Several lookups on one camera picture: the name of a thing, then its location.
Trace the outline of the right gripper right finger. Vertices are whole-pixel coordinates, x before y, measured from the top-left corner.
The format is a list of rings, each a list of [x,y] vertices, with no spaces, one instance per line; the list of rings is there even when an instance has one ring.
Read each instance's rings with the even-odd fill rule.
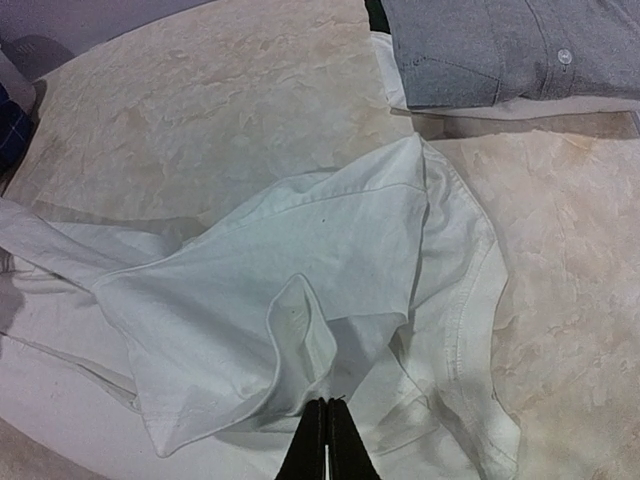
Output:
[[[380,480],[344,400],[328,402],[329,478]]]

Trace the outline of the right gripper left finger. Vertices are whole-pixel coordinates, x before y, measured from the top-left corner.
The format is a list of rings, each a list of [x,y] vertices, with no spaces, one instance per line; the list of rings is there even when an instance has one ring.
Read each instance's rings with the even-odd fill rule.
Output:
[[[305,405],[280,468],[280,480],[323,480],[326,472],[327,403]]]

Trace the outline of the white t-shirt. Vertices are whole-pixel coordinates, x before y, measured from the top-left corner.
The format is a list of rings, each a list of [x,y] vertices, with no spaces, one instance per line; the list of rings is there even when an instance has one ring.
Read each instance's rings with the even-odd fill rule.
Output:
[[[1,414],[113,479],[274,479],[344,400],[385,479],[512,479],[494,395],[507,273],[420,137],[278,181],[196,238],[1,203]]]

